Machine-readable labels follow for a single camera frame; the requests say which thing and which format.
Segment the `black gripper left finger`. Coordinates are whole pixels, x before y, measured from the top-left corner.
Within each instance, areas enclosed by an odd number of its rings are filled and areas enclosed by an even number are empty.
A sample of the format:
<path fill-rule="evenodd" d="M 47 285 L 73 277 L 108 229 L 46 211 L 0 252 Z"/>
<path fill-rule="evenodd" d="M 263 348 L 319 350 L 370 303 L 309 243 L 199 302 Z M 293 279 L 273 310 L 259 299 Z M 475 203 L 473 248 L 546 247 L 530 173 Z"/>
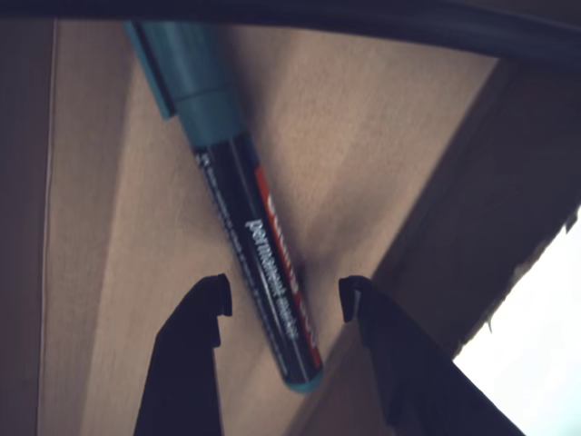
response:
<path fill-rule="evenodd" d="M 158 331 L 143 388 L 135 435 L 221 435 L 214 350 L 218 318 L 232 315 L 225 274 L 204 277 Z"/>

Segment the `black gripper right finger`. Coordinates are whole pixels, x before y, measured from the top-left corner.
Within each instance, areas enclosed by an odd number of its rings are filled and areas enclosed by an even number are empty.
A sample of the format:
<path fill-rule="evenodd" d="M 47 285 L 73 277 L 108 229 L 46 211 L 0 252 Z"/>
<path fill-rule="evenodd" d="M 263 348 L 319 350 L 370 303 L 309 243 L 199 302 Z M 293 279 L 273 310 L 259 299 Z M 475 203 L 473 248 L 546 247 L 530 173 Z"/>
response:
<path fill-rule="evenodd" d="M 339 281 L 345 322 L 369 351 L 385 422 L 399 435 L 518 435 L 520 429 L 366 277 Z"/>

